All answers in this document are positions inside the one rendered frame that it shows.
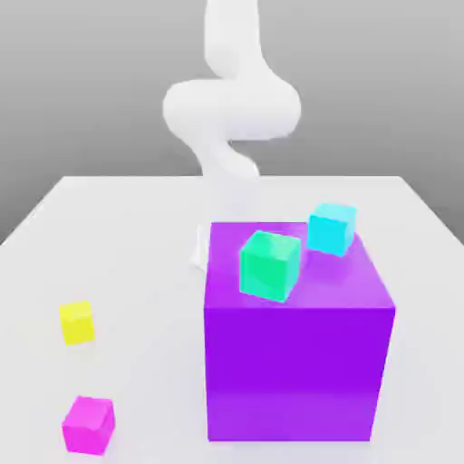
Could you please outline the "small green cube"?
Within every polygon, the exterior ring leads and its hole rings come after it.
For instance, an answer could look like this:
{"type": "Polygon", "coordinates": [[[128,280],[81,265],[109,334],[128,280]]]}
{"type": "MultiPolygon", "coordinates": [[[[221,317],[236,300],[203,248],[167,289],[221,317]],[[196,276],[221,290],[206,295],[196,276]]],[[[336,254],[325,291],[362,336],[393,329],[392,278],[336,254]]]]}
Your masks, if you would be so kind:
{"type": "Polygon", "coordinates": [[[239,291],[283,303],[299,276],[301,239],[257,230],[239,251],[239,291]]]}

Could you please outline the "small cyan cube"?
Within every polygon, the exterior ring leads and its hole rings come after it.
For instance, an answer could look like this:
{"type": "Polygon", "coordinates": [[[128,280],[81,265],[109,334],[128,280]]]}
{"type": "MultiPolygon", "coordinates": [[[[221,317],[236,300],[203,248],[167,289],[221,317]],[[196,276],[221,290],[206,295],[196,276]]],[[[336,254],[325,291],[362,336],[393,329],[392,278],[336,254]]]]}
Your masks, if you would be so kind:
{"type": "Polygon", "coordinates": [[[354,240],[356,208],[320,203],[310,214],[307,248],[333,256],[344,256],[354,240]]]}

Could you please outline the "small yellow cube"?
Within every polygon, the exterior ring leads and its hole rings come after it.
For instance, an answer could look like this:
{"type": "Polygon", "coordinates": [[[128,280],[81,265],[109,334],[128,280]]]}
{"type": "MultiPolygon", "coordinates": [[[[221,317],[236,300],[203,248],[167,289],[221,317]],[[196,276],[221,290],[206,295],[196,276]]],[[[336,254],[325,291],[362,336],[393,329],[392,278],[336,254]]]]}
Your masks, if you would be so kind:
{"type": "Polygon", "coordinates": [[[95,339],[92,310],[84,300],[60,306],[63,339],[66,345],[86,343],[95,339]]]}

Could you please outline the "large purple box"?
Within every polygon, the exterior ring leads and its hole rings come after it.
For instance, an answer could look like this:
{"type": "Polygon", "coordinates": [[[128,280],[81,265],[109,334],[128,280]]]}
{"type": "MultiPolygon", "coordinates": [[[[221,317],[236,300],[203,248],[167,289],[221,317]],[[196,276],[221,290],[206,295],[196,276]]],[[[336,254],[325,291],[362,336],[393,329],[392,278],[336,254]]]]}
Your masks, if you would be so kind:
{"type": "Polygon", "coordinates": [[[210,229],[204,299],[208,439],[367,441],[395,305],[356,238],[343,257],[307,252],[284,302],[238,289],[257,230],[306,238],[303,222],[210,229]]]}

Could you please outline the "small magenta cube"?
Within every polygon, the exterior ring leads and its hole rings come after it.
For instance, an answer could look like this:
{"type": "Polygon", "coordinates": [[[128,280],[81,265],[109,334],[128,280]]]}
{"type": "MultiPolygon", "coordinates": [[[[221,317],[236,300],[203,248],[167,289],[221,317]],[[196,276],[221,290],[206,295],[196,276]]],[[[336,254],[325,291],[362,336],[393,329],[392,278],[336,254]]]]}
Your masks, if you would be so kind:
{"type": "Polygon", "coordinates": [[[112,400],[78,395],[62,422],[69,452],[101,456],[115,429],[112,400]]]}

